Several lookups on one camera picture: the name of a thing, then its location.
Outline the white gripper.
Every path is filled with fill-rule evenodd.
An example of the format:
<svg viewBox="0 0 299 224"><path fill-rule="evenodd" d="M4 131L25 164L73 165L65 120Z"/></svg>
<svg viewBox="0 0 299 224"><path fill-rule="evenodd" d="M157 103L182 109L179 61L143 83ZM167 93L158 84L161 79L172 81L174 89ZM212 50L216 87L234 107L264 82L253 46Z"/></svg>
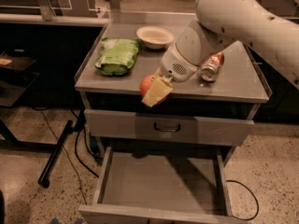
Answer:
<svg viewBox="0 0 299 224"><path fill-rule="evenodd" d="M192 77L196 71L197 67L186 61L179 54L175 45L171 45L164 53L161 59L161 65L155 72L158 77L155 77L145 96L142 97L142 103L149 107L161 103L173 90L172 81L185 82Z"/></svg>

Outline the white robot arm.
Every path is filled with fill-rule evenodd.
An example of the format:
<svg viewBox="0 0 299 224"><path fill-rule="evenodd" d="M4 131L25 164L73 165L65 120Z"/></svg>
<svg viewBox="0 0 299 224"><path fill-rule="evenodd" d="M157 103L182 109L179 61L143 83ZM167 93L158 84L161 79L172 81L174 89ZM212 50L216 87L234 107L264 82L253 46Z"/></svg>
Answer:
<svg viewBox="0 0 299 224"><path fill-rule="evenodd" d="M236 40L253 49L291 82L299 80L299 25L264 9L256 0L195 0L196 18L161 59L155 78L142 96L152 107L175 82L185 82L209 57Z"/></svg>

